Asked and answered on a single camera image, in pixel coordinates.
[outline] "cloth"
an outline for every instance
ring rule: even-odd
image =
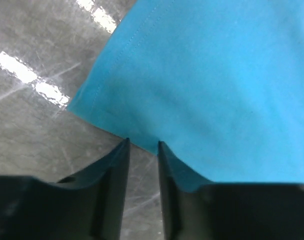
[[[68,109],[215,182],[304,182],[304,0],[138,0]]]

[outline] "blue fabric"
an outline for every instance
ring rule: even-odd
[[[138,0],[68,109],[217,182],[304,182],[304,0]]]

